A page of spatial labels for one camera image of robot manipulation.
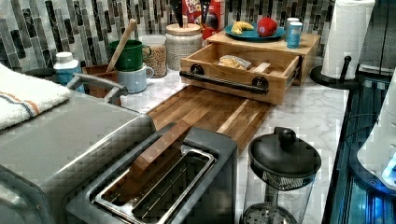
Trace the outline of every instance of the blue plate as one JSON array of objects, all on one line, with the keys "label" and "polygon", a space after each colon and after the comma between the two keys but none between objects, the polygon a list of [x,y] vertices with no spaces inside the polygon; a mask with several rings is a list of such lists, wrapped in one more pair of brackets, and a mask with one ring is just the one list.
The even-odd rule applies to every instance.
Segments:
[{"label": "blue plate", "polygon": [[259,34],[257,34],[257,23],[253,22],[252,23],[254,30],[251,31],[242,31],[241,35],[236,35],[231,32],[231,29],[233,28],[233,25],[229,25],[224,28],[225,33],[229,35],[230,37],[238,40],[246,40],[246,41],[255,41],[255,42],[264,42],[264,41],[272,41],[272,40],[278,40],[282,35],[286,33],[285,29],[282,27],[277,27],[276,33],[274,33],[271,36],[266,36],[266,37],[261,37]]}]

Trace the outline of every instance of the red apple on plate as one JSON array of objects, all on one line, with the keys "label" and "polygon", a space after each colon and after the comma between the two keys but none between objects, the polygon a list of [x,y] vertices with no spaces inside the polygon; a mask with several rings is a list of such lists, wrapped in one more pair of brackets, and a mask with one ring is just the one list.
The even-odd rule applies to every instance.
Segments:
[{"label": "red apple on plate", "polygon": [[276,28],[276,22],[268,17],[264,17],[257,22],[257,34],[261,37],[273,35],[276,33]]}]

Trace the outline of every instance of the paper towel roll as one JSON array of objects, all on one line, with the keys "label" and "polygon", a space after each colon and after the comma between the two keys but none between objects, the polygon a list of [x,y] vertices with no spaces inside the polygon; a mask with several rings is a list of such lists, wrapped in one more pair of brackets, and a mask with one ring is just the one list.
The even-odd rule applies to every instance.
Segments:
[{"label": "paper towel roll", "polygon": [[375,0],[337,0],[332,14],[332,26],[323,61],[321,74],[340,78],[344,58],[352,61],[346,79],[355,78],[356,68]]}]

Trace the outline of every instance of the end grain cutting board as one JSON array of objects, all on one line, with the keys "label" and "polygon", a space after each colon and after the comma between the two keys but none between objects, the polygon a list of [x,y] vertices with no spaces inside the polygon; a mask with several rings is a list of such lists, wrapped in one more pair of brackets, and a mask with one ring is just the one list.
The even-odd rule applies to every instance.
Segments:
[{"label": "end grain cutting board", "polygon": [[191,126],[229,135],[242,152],[273,105],[188,86],[148,112],[157,129],[185,120]]}]

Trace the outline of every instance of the white towel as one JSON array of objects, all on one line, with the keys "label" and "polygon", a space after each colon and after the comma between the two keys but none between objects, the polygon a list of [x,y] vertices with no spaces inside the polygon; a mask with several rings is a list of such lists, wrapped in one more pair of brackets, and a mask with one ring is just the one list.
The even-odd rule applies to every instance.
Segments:
[{"label": "white towel", "polygon": [[35,117],[70,96],[70,90],[61,85],[0,64],[0,130]]}]

